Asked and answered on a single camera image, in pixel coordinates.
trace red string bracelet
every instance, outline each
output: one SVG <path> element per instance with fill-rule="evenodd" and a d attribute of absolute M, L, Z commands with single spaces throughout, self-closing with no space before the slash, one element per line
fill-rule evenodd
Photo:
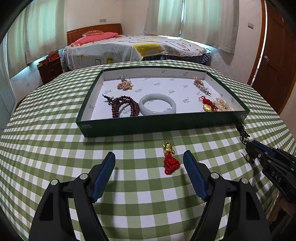
<path fill-rule="evenodd" d="M 163 144 L 163 152 L 165 154 L 165 174 L 170 175 L 179 168 L 180 163 L 176 158 L 172 157 L 172 154 L 174 155 L 175 151 L 173 150 L 171 143 L 166 142 L 165 144 Z"/>
<path fill-rule="evenodd" d="M 200 97 L 198 99 L 199 99 L 199 101 L 202 101 L 203 104 L 209 105 L 212 108 L 212 111 L 217 111 L 218 110 L 218 108 L 213 104 L 213 102 L 211 102 L 205 96 L 202 96 L 202 97 Z"/>

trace green and white tablecloth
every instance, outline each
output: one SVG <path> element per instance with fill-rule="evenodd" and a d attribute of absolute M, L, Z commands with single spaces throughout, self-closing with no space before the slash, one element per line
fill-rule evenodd
<path fill-rule="evenodd" d="M 84 138 L 75 120 L 90 86 L 102 69 L 125 66 L 210 71 L 251 110 L 244 122 L 251 139 L 295 154 L 295 140 L 271 106 L 250 86 L 209 67 L 148 61 L 64 73 L 28 95 L 0 138 L 0 205 L 24 240 L 28 240 L 33 216 L 50 180 L 73 180 L 101 163 L 108 151 L 115 153 L 116 166 L 94 208 L 110 240 L 189 240 L 204 204 L 195 195 L 183 164 L 173 175 L 164 174 L 165 141 L 172 142 L 181 163 L 183 152 L 190 150 L 225 179 L 248 178 L 264 208 L 274 198 L 276 188 L 262 174 L 258 161 L 252 167 L 242 157 L 244 145 L 235 126 Z M 69 205 L 75 234 L 84 240 L 73 200 Z M 227 198 L 217 239 L 225 231 L 229 206 Z"/>

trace wooden nightstand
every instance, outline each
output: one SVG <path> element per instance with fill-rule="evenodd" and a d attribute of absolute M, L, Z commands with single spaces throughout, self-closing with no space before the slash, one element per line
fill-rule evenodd
<path fill-rule="evenodd" d="M 57 58 L 38 68 L 43 84 L 47 84 L 63 73 L 61 58 Z"/>

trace red braided rope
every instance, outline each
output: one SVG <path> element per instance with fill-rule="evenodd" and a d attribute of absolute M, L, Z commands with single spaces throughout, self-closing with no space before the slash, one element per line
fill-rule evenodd
<path fill-rule="evenodd" d="M 167 151 L 165 153 L 164 164 L 165 164 L 165 174 L 166 175 L 172 174 L 180 166 L 179 161 L 176 158 L 172 157 L 172 154 L 169 151 Z"/>
<path fill-rule="evenodd" d="M 212 111 L 217 111 L 218 110 L 218 108 L 213 104 L 213 102 L 211 102 L 205 96 L 202 96 L 202 97 L 200 97 L 198 99 L 199 99 L 199 101 L 202 101 L 203 104 L 209 105 L 212 108 Z"/>

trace headboard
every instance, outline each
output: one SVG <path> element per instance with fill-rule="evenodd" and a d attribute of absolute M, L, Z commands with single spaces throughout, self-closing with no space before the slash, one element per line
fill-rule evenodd
<path fill-rule="evenodd" d="M 112 24 L 101 24 L 95 26 L 89 26 L 84 28 L 75 29 L 67 32 L 67 40 L 68 45 L 72 44 L 76 40 L 82 38 L 82 35 L 91 30 L 101 30 L 103 32 L 113 32 L 122 34 L 122 28 L 120 23 L 112 23 Z"/>

